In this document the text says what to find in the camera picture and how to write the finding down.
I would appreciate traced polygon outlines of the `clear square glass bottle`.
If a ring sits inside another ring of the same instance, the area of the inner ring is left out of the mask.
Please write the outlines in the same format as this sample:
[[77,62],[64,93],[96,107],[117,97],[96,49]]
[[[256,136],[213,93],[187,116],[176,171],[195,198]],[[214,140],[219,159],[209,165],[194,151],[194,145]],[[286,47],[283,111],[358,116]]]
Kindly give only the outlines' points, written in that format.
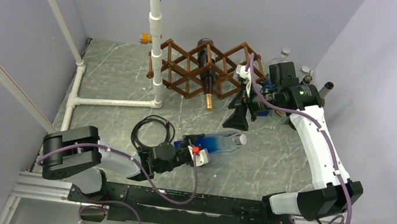
[[310,74],[310,67],[307,65],[302,65],[297,71],[297,77],[299,80],[302,80],[306,75]]

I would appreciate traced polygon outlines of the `clear bottle red label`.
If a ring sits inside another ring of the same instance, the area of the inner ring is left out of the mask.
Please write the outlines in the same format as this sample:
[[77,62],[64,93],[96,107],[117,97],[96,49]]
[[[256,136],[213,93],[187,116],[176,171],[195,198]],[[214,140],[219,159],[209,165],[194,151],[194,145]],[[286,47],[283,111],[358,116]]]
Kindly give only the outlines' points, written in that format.
[[274,65],[278,63],[284,63],[284,62],[289,62],[290,61],[290,54],[291,50],[289,48],[283,48],[281,49],[281,52],[278,57],[273,58],[269,61],[269,65]]

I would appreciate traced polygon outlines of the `dark green wine bottle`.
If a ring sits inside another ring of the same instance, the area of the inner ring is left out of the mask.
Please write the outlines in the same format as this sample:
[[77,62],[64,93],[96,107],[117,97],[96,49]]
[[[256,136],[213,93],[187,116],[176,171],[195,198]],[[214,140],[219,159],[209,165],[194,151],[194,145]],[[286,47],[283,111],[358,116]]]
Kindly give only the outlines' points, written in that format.
[[319,90],[319,96],[321,99],[322,106],[325,106],[325,98],[330,93],[330,91],[334,88],[334,84],[332,82],[326,82],[323,87]]

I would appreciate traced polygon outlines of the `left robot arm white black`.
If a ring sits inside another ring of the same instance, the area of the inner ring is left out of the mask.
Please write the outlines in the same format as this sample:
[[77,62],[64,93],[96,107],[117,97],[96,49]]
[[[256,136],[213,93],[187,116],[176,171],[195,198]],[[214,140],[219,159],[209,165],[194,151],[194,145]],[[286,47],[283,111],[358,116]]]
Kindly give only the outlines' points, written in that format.
[[36,163],[42,177],[68,179],[93,203],[107,196],[104,170],[116,172],[129,180],[152,182],[156,174],[172,172],[181,165],[193,170],[208,164],[208,150],[184,138],[179,146],[162,142],[144,153],[127,153],[103,142],[94,126],[50,133],[42,141],[42,154]]

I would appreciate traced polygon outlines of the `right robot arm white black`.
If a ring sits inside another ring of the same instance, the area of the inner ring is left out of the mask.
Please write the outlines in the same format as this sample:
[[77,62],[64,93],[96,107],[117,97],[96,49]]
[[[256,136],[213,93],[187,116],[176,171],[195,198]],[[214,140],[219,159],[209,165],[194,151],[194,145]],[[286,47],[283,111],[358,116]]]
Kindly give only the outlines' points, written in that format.
[[296,77],[292,62],[272,64],[269,71],[271,98],[264,100],[252,77],[252,62],[236,67],[234,77],[241,88],[229,104],[232,115],[222,125],[224,128],[247,131],[247,113],[255,121],[262,110],[284,112],[302,141],[314,189],[264,196],[259,208],[260,220],[264,224],[273,224],[282,215],[298,215],[312,221],[350,212],[352,204],[363,194],[363,187],[359,181],[351,180],[338,157],[327,129],[319,90],[307,80]]

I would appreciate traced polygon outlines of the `blue glass bottle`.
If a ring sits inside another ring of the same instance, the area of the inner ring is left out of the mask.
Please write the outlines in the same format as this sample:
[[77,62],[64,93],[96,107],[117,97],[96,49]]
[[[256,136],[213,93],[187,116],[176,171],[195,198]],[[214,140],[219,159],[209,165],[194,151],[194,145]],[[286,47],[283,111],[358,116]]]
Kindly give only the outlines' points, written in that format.
[[217,133],[201,133],[183,135],[179,140],[174,141],[174,147],[179,149],[182,146],[192,143],[200,146],[211,153],[233,152],[239,147],[247,144],[245,134],[237,131],[223,131]]
[[[265,99],[272,103],[272,100],[274,98],[274,91],[276,90],[276,87],[271,83],[270,78],[265,79],[262,83],[261,83],[261,89],[260,89],[260,93],[262,95],[264,95]],[[266,117],[266,116],[273,116],[276,115],[279,118],[281,118],[282,116],[284,116],[283,112],[281,111],[277,111],[271,108],[266,108],[265,110],[261,110],[259,112],[257,112],[257,116],[259,117]]]

